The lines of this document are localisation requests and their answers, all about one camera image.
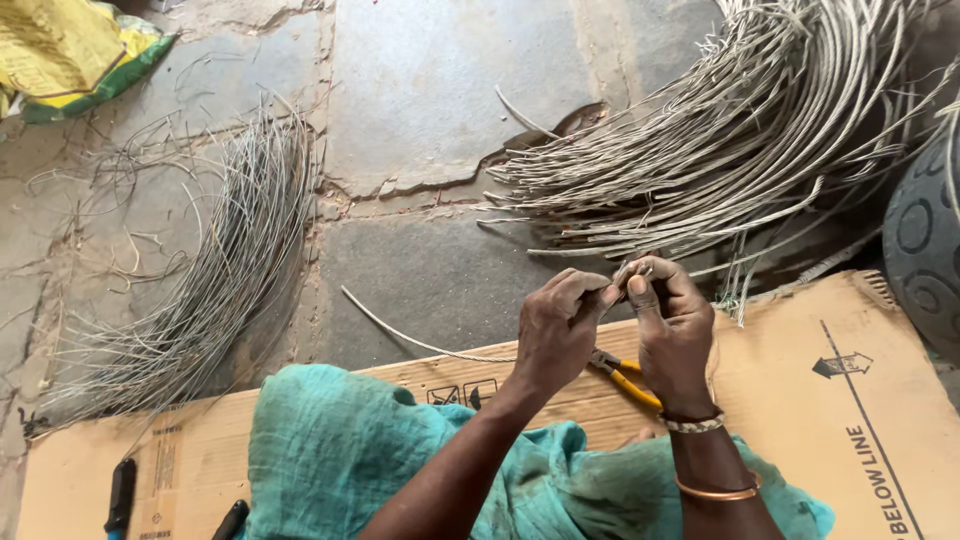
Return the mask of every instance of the arrow symbol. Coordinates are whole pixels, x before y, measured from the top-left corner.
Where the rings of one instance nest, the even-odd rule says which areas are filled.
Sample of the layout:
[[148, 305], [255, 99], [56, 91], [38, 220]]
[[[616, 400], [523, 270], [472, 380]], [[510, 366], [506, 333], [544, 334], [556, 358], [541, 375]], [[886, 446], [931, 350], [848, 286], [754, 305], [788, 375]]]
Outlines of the arrow symbol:
[[839, 358], [820, 358], [813, 364], [813, 373], [822, 375], [830, 379], [834, 375], [849, 373], [867, 373], [870, 366], [874, 364], [872, 358], [860, 353], [853, 353]]
[[839, 375], [842, 372], [837, 371], [836, 368], [834, 368], [833, 365], [831, 365], [831, 362], [827, 362], [826, 360], [820, 358], [819, 360], [817, 360], [817, 363], [813, 364], [813, 373], [823, 375], [824, 377], [829, 379], [834, 375]]

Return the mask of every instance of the wrist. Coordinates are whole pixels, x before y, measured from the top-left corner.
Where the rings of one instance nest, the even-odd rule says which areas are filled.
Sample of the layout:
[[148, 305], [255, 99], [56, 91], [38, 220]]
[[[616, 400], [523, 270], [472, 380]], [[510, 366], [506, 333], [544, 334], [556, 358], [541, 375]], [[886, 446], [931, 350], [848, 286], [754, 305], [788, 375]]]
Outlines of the wrist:
[[533, 419], [553, 395], [534, 384], [510, 376], [481, 411], [495, 414], [509, 423], [523, 426]]
[[717, 414], [717, 406], [706, 386], [692, 392], [663, 396], [660, 401], [663, 403], [663, 415], [675, 422], [696, 422]]

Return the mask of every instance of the wire bundle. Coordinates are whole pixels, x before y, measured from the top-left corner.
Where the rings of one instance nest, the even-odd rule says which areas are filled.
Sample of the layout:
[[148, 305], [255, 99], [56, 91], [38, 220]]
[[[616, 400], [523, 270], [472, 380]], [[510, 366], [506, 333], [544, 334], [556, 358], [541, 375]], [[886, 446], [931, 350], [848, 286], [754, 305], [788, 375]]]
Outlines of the wire bundle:
[[81, 374], [58, 382], [44, 408], [73, 405], [63, 422], [69, 424], [157, 412], [196, 396], [234, 338], [270, 308], [273, 291], [298, 274], [315, 182], [305, 124], [261, 110], [226, 145], [224, 184], [210, 223], [171, 292], [148, 316], [118, 328], [74, 313], [81, 328], [67, 329], [74, 335], [64, 340], [74, 347], [59, 355], [104, 361], [62, 358]]
[[[873, 194], [923, 150], [915, 120], [948, 82], [914, 92], [907, 28], [930, 0], [717, 0], [721, 36], [679, 79], [601, 124], [509, 151], [489, 169], [513, 187], [487, 193], [515, 215], [482, 223], [557, 227], [530, 253], [618, 258], [661, 249], [682, 258], [721, 242], [732, 269], [800, 237]], [[665, 106], [634, 120], [655, 103]], [[749, 232], [832, 193], [817, 219], [755, 253]]]

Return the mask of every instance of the cardboard box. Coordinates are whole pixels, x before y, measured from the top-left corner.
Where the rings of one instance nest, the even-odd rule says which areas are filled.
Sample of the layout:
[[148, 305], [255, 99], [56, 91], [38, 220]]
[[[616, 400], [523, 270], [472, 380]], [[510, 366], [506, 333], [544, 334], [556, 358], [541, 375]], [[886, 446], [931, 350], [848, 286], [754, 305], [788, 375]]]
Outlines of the cardboard box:
[[[744, 329], [718, 316], [710, 361], [717, 403], [731, 431], [833, 507], [831, 538], [958, 538], [951, 513], [960, 505], [960, 418], [902, 311], [874, 304], [851, 277], [751, 305]], [[604, 325], [597, 344], [636, 357], [635, 323]], [[515, 351], [504, 343], [473, 353]], [[407, 386], [423, 403], [482, 407], [512, 369], [435, 357], [366, 373]], [[233, 502], [250, 496], [256, 396], [194, 402], [148, 427], [142, 416], [80, 424], [35, 442], [17, 537], [102, 538], [110, 474], [128, 450], [139, 465], [130, 538], [211, 537]], [[562, 420], [579, 422], [592, 450], [612, 450], [642, 426], [662, 432], [652, 410], [594, 370], [530, 427]]]

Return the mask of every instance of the yellow plastic bag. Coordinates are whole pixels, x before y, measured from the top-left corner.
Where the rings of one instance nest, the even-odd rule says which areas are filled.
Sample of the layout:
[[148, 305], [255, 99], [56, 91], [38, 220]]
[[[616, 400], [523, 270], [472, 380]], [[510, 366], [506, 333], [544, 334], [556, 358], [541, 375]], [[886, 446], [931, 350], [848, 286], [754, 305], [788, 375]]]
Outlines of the yellow plastic bag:
[[0, 0], [0, 86], [27, 123], [73, 117], [139, 80], [176, 36], [90, 0]]

